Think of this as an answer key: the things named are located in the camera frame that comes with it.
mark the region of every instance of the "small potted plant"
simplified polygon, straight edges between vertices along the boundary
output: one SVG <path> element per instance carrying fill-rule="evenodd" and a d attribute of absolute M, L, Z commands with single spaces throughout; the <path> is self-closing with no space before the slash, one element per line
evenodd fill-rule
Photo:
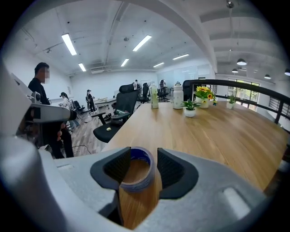
<path fill-rule="evenodd" d="M 196 99 L 195 101 L 200 104 L 200 108 L 208 108 L 209 100 L 214 99 L 213 92 L 208 87 L 198 86 L 195 92 Z"/>
<path fill-rule="evenodd" d="M 229 101 L 227 102 L 227 108 L 232 109 L 234 107 L 234 104 L 236 102 L 236 97 L 234 95 L 231 95 L 228 97 Z"/>
<path fill-rule="evenodd" d="M 191 101 L 191 100 L 183 101 L 182 104 L 183 104 L 182 105 L 183 107 L 186 107 L 184 110 L 184 115 L 189 118 L 192 118 L 195 116 L 195 107 L 200 106 L 199 103 L 196 103 L 195 101 Z"/>

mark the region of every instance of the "flower pot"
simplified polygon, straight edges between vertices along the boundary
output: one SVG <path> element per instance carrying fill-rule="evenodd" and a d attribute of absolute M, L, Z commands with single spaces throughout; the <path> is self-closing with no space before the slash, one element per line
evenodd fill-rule
<path fill-rule="evenodd" d="M 200 105 L 199 108 L 203 108 L 203 109 L 208 108 L 208 102 L 209 102 L 209 100 L 207 98 L 199 98 L 199 97 L 196 97 L 195 98 L 195 101 L 197 103 L 201 103 L 201 105 Z"/>
<path fill-rule="evenodd" d="M 231 103 L 227 102 L 227 108 L 228 109 L 232 109 L 233 107 L 234 107 L 234 103 L 231 104 Z"/>
<path fill-rule="evenodd" d="M 195 115 L 195 110 L 194 111 L 189 111 L 189 110 L 185 109 L 184 110 L 184 115 L 189 117 L 189 118 L 192 118 Z"/>

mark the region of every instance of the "roll of tape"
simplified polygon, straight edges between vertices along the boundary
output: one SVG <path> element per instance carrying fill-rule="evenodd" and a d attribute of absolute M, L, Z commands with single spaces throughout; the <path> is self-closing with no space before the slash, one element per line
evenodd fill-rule
<path fill-rule="evenodd" d="M 155 176 L 155 164 L 152 154 L 143 147 L 131 147 L 131 160 L 142 160 L 148 163 L 149 170 L 145 177 L 135 181 L 133 183 L 124 183 L 122 182 L 120 187 L 125 191 L 137 193 L 141 192 L 143 189 L 151 183 Z"/>

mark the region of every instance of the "window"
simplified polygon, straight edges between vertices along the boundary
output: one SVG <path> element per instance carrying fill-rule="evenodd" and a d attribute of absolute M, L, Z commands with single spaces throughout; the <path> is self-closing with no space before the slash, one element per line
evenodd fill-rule
<path fill-rule="evenodd" d="M 243 80 L 237 80 L 237 79 L 230 79 L 229 81 L 234 81 L 234 82 L 240 82 L 240 83 L 246 83 L 246 84 L 251 84 L 251 85 L 256 85 L 256 86 L 260 86 L 260 84 L 258 83 L 254 83 L 254 82 L 248 82 L 248 81 L 243 81 Z M 246 100 L 250 100 L 253 102 L 258 102 L 258 97 L 259 97 L 259 93 L 252 91 L 252 90 L 248 90 L 248 89 L 243 89 L 243 88 L 236 88 L 236 87 L 228 87 L 227 90 L 227 95 L 231 96 L 234 95 L 237 100 L 240 99 L 246 99 Z M 236 101 L 237 104 L 242 105 L 244 107 L 247 107 L 253 111 L 256 111 L 256 106 L 254 105 L 250 105 L 248 103 L 241 103 L 240 101 Z"/>

